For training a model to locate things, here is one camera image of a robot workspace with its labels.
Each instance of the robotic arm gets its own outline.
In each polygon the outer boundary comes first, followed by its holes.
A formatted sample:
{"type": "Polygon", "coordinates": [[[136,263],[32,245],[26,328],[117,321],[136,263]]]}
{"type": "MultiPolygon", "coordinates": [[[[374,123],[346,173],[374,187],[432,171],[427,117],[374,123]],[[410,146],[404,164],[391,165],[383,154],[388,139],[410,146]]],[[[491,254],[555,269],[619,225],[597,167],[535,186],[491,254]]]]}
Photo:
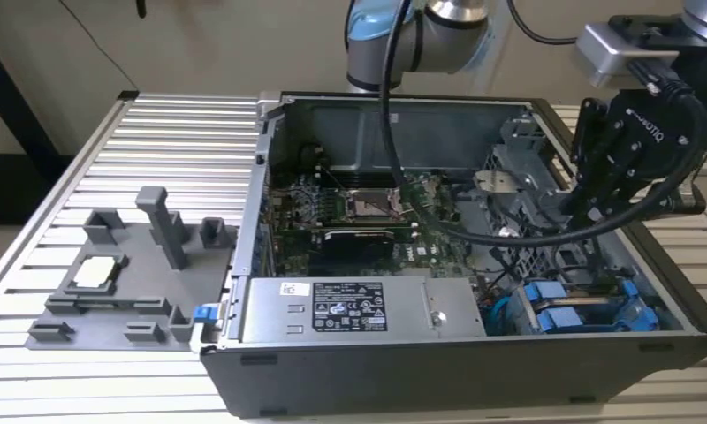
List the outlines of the robotic arm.
{"type": "MultiPolygon", "coordinates": [[[[430,0],[423,15],[406,9],[410,2],[402,1],[398,16],[391,1],[378,3],[388,4],[379,19],[351,15],[348,82],[360,91],[380,91],[383,140],[399,181],[386,118],[390,90],[406,71],[455,72],[478,51],[490,25],[480,0],[430,0]],[[372,37],[367,38],[356,31],[362,21],[386,21],[392,27],[367,31],[372,37]],[[388,81],[384,90],[379,90],[382,81],[388,81]]],[[[573,218],[570,232],[500,241],[440,227],[424,211],[423,218],[451,236],[478,244],[548,246],[603,234],[633,219],[701,213],[702,196],[686,179],[707,152],[707,0],[686,0],[681,16],[613,17],[609,23],[590,24],[578,40],[538,36],[523,25],[512,1],[510,9],[524,34],[536,41],[575,42],[591,83],[621,90],[610,104],[597,99],[582,102],[571,153],[577,187],[560,205],[573,218]],[[654,181],[662,182],[653,184],[641,202],[631,203],[654,181]]]]}
{"type": "MultiPolygon", "coordinates": [[[[348,15],[350,90],[376,93],[390,27],[391,0],[358,0],[348,15]]],[[[399,34],[390,88],[403,72],[456,72],[475,56],[490,29],[484,0],[428,0],[423,11],[410,8],[399,34]]]]}
{"type": "MultiPolygon", "coordinates": [[[[689,135],[695,119],[675,107],[679,90],[693,93],[701,102],[694,108],[707,112],[707,0],[686,0],[681,16],[615,16],[607,23],[589,24],[577,47],[591,84],[621,92],[610,104],[582,102],[571,155],[578,185],[563,212],[582,216],[597,205],[610,215],[674,172],[691,149],[707,151],[707,139],[689,135]],[[646,77],[645,71],[655,75],[646,77]]],[[[645,218],[703,209],[690,180],[645,218]]]]}

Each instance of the screw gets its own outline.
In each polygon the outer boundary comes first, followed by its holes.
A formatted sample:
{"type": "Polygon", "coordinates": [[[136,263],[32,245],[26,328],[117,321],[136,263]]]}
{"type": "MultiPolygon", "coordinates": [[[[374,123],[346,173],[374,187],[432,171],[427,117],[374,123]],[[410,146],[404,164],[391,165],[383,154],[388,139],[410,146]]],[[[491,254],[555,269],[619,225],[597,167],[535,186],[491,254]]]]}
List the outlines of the screw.
{"type": "Polygon", "coordinates": [[[655,86],[654,82],[651,82],[647,84],[647,91],[653,96],[657,96],[661,93],[661,88],[655,86]]]}

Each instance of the blue latch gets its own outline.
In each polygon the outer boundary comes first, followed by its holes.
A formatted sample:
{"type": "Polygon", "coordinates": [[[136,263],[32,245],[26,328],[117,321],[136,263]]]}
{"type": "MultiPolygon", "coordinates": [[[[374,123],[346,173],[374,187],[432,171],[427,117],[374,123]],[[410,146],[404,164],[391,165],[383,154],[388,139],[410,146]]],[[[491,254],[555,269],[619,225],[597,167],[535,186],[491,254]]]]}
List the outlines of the blue latch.
{"type": "Polygon", "coordinates": [[[216,324],[217,323],[217,307],[200,306],[193,310],[193,322],[200,322],[203,324],[216,324]]]}

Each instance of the white label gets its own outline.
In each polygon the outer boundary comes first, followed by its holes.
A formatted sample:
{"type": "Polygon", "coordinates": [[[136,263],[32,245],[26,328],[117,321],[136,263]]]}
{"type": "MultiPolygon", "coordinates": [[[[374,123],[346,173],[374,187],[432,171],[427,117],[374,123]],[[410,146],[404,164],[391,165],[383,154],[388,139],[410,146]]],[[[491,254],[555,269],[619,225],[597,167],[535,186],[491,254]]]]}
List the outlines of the white label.
{"type": "Polygon", "coordinates": [[[280,284],[280,296],[308,296],[310,283],[283,283],[280,284]]]}

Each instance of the gray post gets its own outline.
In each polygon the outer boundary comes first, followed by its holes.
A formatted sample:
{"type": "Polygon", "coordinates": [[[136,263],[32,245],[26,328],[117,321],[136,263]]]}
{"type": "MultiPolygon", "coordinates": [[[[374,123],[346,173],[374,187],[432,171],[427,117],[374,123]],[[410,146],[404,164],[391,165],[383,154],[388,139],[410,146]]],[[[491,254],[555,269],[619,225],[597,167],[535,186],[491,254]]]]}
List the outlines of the gray post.
{"type": "Polygon", "coordinates": [[[136,207],[149,215],[152,232],[160,240],[167,261],[172,269],[183,269],[187,266],[187,254],[180,245],[173,223],[165,206],[167,190],[164,187],[144,186],[136,197],[136,207]]]}

